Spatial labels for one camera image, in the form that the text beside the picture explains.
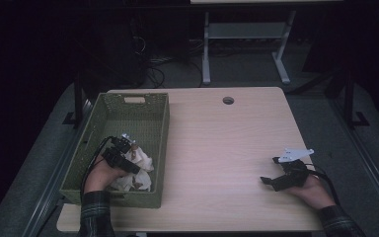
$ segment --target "sleeve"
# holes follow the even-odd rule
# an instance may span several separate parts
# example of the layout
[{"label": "sleeve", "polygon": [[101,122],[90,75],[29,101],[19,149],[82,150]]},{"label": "sleeve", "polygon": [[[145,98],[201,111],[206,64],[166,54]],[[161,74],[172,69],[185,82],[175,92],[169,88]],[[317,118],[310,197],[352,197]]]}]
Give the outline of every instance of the sleeve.
[{"label": "sleeve", "polygon": [[328,237],[364,237],[359,226],[338,205],[328,206],[319,210]]},{"label": "sleeve", "polygon": [[97,191],[84,194],[81,207],[81,227],[78,236],[114,237],[109,192]]}]

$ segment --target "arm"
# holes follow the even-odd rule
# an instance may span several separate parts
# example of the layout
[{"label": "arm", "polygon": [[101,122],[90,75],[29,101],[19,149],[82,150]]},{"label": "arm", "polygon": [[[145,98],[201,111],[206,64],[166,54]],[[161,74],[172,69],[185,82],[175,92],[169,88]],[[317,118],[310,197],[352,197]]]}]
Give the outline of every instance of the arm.
[{"label": "arm", "polygon": [[110,216],[110,193],[106,187],[116,178],[127,175],[111,168],[100,155],[85,183],[79,236],[114,236]]},{"label": "arm", "polygon": [[319,218],[328,237],[365,236],[359,226],[340,206],[335,204],[322,183],[315,176],[310,175],[303,187],[292,187],[287,191],[318,210]]}]

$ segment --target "wooden table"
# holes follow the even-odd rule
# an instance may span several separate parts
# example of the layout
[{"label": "wooden table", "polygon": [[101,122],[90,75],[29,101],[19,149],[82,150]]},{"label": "wooden table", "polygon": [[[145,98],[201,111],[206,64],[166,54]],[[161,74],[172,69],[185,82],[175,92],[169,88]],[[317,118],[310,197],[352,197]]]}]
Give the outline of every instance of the wooden table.
[{"label": "wooden table", "polygon": [[[133,92],[169,93],[165,188],[159,209],[112,207],[115,231],[322,229],[316,213],[300,199],[260,180],[283,174],[271,158],[284,148],[306,148],[279,88]],[[234,103],[224,104],[226,97]],[[303,161],[311,163],[309,157]],[[79,219],[80,206],[65,204],[57,228],[78,231]]]}]

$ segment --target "white tissue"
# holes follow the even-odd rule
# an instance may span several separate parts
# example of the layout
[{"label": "white tissue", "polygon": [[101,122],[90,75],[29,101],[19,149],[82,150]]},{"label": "white tissue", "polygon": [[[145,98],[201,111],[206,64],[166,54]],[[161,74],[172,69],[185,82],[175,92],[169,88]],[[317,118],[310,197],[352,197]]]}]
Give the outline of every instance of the white tissue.
[{"label": "white tissue", "polygon": [[111,187],[120,191],[129,191],[131,188],[134,188],[136,190],[147,190],[150,192],[152,181],[147,172],[154,170],[152,158],[148,157],[140,147],[134,150],[135,156],[132,154],[133,151],[131,150],[127,152],[125,159],[139,166],[140,171],[136,175],[130,173],[125,177],[116,179],[111,183]]}]

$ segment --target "hand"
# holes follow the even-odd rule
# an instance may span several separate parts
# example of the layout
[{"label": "hand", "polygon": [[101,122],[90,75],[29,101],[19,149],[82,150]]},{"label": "hand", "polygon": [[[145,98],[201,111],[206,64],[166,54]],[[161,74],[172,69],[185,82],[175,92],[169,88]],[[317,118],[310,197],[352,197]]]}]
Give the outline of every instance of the hand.
[{"label": "hand", "polygon": [[292,187],[286,191],[303,199],[315,209],[322,209],[327,206],[336,205],[320,180],[313,175],[309,175],[303,187]]},{"label": "hand", "polygon": [[126,175],[127,172],[120,168],[112,168],[104,157],[99,155],[95,161],[94,169],[86,180],[84,194],[93,191],[103,191],[115,179]]}]

